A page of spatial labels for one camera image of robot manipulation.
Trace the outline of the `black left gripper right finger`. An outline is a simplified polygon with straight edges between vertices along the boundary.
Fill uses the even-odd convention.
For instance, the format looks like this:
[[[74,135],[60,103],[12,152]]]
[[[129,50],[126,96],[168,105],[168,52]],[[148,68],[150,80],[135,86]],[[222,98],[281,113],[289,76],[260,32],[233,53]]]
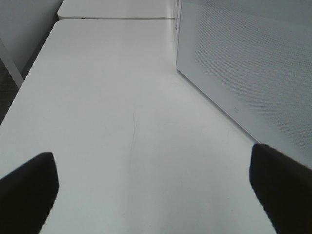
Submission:
[[[249,181],[278,234],[312,232],[312,171],[266,144],[252,148]]]

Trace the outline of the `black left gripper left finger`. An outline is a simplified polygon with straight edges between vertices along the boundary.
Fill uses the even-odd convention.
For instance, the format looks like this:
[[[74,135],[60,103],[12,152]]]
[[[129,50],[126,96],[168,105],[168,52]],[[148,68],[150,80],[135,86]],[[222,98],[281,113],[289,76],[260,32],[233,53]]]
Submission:
[[[0,232],[38,234],[57,197],[59,178],[52,153],[41,153],[0,180]]]

